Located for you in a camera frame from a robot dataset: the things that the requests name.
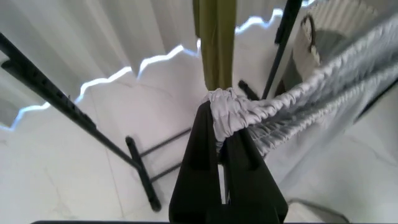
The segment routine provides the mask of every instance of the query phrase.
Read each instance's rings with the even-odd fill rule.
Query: white floor
[[[237,36],[235,86],[243,78],[261,95],[277,50],[273,41],[278,23],[268,30],[252,26]],[[202,73],[200,58],[181,52],[148,66],[138,81],[127,74],[91,87],[78,106],[124,151],[128,153],[127,135],[143,151],[192,125],[206,95]],[[369,113],[334,150],[325,150],[326,159],[314,164],[289,196],[330,206],[353,222],[398,222],[393,211],[398,205],[398,142],[391,141],[398,133],[394,99],[380,103],[382,112]],[[147,156],[149,174],[179,162],[187,139]],[[380,152],[372,150],[380,147]],[[167,221],[177,174],[155,182],[163,209],[154,213],[134,169],[53,107],[31,112],[14,132],[0,131],[0,220]]]

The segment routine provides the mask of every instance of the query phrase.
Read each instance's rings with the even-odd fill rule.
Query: basket handle
[[[308,51],[311,52],[312,46],[315,46],[315,23],[313,21],[312,15],[311,14],[307,14],[301,20],[301,26],[304,25],[307,20],[310,21],[310,25],[311,25],[311,43],[310,43],[310,46],[308,47]]]

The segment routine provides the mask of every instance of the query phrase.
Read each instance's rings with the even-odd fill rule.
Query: white basket
[[[316,35],[313,38],[312,35],[318,30],[330,31],[347,38],[376,16],[377,12],[373,7],[359,0],[329,0],[316,3],[307,11],[294,42],[292,58],[297,71],[287,71],[285,74],[297,72],[302,80],[306,80],[312,74],[312,70],[322,63],[326,55],[320,55],[315,41],[327,43],[328,36]]]

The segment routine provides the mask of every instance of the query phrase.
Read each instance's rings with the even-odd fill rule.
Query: wavy light strip
[[[302,3],[302,7],[307,7],[309,5],[311,5],[313,2],[315,2],[317,0],[309,0],[307,2],[303,2]],[[249,28],[250,26],[257,24],[262,26],[263,28],[268,28],[270,24],[272,24],[272,22],[274,21],[276,16],[282,16],[283,15],[283,10],[279,9],[279,8],[275,8],[272,12],[272,16],[270,18],[270,20],[268,22],[265,22],[261,17],[259,16],[251,16],[244,24],[242,24],[241,26],[237,26],[235,28],[235,34],[239,35],[241,33],[243,33],[247,28]],[[166,61],[166,60],[170,60],[171,58],[173,58],[174,56],[176,56],[178,53],[180,52],[184,52],[186,54],[189,54],[191,56],[198,56],[198,54],[200,53],[200,39],[198,39],[197,41],[197,52],[193,52],[189,49],[185,49],[181,44],[176,46],[172,51],[170,51],[167,55],[156,55],[153,56],[151,58],[145,58],[139,67],[139,73],[137,76],[137,79],[140,79],[142,72],[144,71],[144,69],[152,64],[152,63],[156,63],[156,62],[162,62],[162,61]],[[125,75],[127,72],[131,72],[132,68],[131,67],[124,67],[122,69],[120,69],[118,72],[116,72],[115,74],[111,75],[109,78],[97,78],[95,80],[86,82],[84,84],[82,84],[82,86],[80,87],[80,94],[79,97],[76,98],[75,103],[79,103],[83,98],[84,98],[84,94],[87,90],[88,87],[91,86],[95,86],[97,84],[100,83],[111,83],[113,81],[115,81],[116,79],[122,77],[123,75]],[[0,129],[4,129],[7,131],[13,131],[15,130],[15,127],[17,126],[17,124],[19,123],[19,121],[22,119],[22,117],[24,116],[24,114],[28,111],[37,111],[37,110],[45,110],[47,108],[50,107],[50,103],[46,102],[43,105],[39,106],[39,105],[33,105],[33,106],[27,106],[25,108],[22,108],[19,110],[17,117],[15,118],[14,122],[12,123],[11,127],[6,127],[6,126],[0,126]]]

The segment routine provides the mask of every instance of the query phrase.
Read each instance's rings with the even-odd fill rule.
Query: olive green fabric
[[[232,87],[236,0],[193,0],[193,15],[207,89]]]

